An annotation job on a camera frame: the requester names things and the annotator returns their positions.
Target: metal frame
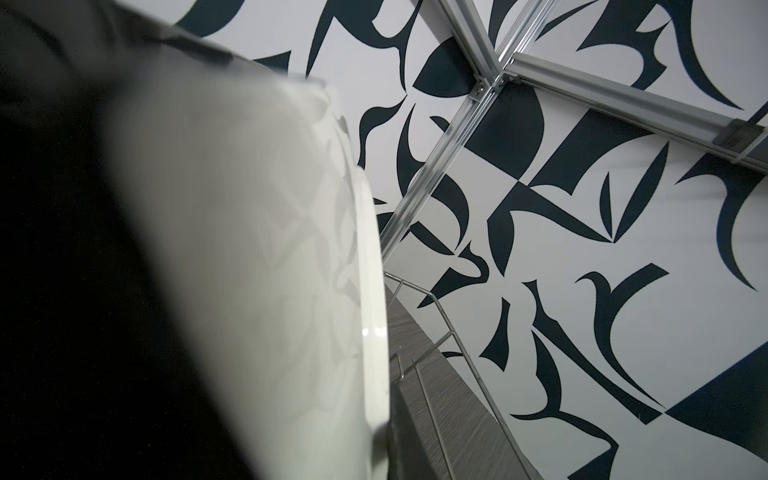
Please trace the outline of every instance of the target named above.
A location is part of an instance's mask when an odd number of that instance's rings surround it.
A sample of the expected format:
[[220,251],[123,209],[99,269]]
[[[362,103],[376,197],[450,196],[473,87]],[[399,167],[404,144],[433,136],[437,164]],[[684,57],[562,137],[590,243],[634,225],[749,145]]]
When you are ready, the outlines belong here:
[[713,143],[732,118],[520,52],[514,53],[511,60],[505,71],[516,81],[560,94],[614,118],[768,174],[768,164],[749,155],[764,135],[743,151]]
[[488,34],[480,22],[472,0],[436,0],[448,16],[454,36],[467,60],[475,69],[479,86],[464,100],[458,113],[440,138],[413,184],[403,196],[381,233],[382,259],[387,261],[398,242],[406,234],[416,215],[467,143],[478,124],[498,97],[508,74],[501,66],[509,63],[512,54],[525,51],[543,29],[557,0],[528,0],[523,14],[505,40],[499,52],[494,51]]
[[429,401],[429,396],[427,395],[427,392],[424,388],[424,383],[419,373],[419,364],[423,362],[424,359],[426,359],[429,355],[437,351],[438,348],[443,343],[445,343],[448,339],[453,338],[456,341],[456,345],[458,345],[458,349],[462,353],[464,360],[467,362],[467,366],[469,367],[469,370],[472,372],[472,376],[475,377],[475,380],[477,381],[478,386],[480,387],[480,390],[482,391],[482,394],[485,397],[485,400],[488,402],[488,406],[491,407],[491,411],[493,412],[493,416],[496,418],[496,422],[498,422],[499,426],[502,428],[502,431],[504,432],[504,436],[507,438],[509,445],[512,447],[512,451],[515,453],[515,456],[517,457],[518,461],[520,462],[523,469],[525,470],[525,474],[528,476],[529,480],[542,480],[541,475],[539,475],[539,473],[536,471],[534,466],[528,461],[527,458],[525,458],[525,456],[521,452],[520,446],[515,441],[515,438],[512,436],[512,432],[510,432],[509,430],[509,426],[507,425],[507,422],[504,420],[504,416],[496,406],[496,402],[491,396],[491,393],[488,391],[488,387],[485,386],[485,382],[483,382],[482,377],[480,376],[480,372],[478,372],[477,367],[475,367],[475,363],[472,361],[472,358],[469,356],[466,348],[464,347],[464,343],[462,342],[461,338],[459,338],[458,333],[456,332],[455,328],[453,327],[453,324],[451,323],[451,320],[448,318],[448,315],[445,314],[445,310],[442,308],[442,305],[440,305],[440,301],[437,299],[437,296],[434,293],[430,292],[429,290],[425,288],[421,288],[420,286],[415,285],[413,283],[410,283],[408,280],[404,280],[398,276],[394,276],[391,273],[384,272],[384,277],[389,278],[390,280],[395,280],[398,283],[397,288],[395,289],[395,292],[392,295],[392,299],[389,301],[389,304],[387,305],[387,309],[389,309],[389,306],[391,306],[392,302],[395,301],[395,297],[400,292],[400,289],[402,288],[402,286],[405,285],[418,292],[428,295],[432,299],[432,301],[435,303],[435,306],[437,307],[437,310],[440,313],[440,316],[445,322],[445,325],[448,327],[448,332],[445,335],[443,335],[434,345],[432,345],[424,353],[422,353],[418,357],[418,359],[413,360],[412,364],[408,366],[408,368],[406,368],[405,370],[402,369],[402,362],[400,360],[399,353],[396,353],[395,355],[391,356],[389,360],[392,361],[393,359],[397,358],[398,367],[400,368],[400,377],[398,377],[394,382],[396,385],[400,381],[402,381],[406,377],[406,375],[408,375],[410,372],[416,371],[416,375],[419,377],[419,385],[421,386],[422,393],[424,395],[424,398],[427,404],[429,416],[432,419],[432,424],[435,427],[435,433],[437,434],[438,443],[440,444],[440,449],[442,450],[443,457],[445,458],[445,463],[448,466],[448,472],[449,472],[449,475],[451,476],[451,479],[455,479],[453,467],[449,460],[448,452],[445,448],[445,443],[443,442],[443,439],[442,439],[442,433],[440,432],[440,428],[438,427],[437,421],[435,419],[435,413],[432,410],[432,404]]

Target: blurry white object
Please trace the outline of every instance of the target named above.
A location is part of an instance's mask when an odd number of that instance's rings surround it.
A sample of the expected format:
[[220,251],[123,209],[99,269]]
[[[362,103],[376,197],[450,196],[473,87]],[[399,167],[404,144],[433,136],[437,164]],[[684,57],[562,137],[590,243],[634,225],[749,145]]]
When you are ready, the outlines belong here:
[[384,479],[378,229],[343,117],[316,85],[164,65],[108,115],[108,170],[225,421],[265,478]]

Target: black and white patterned wall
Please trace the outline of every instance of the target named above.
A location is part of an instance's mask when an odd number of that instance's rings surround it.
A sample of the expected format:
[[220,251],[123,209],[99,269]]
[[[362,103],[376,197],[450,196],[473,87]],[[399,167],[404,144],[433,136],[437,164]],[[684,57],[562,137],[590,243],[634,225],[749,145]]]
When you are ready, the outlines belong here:
[[[524,2],[475,0],[492,43]],[[434,0],[124,3],[331,84],[380,225],[473,84]],[[561,0],[529,53],[749,118],[766,18],[764,0]],[[547,480],[768,478],[766,205],[762,174],[510,84],[386,269],[440,297]]]

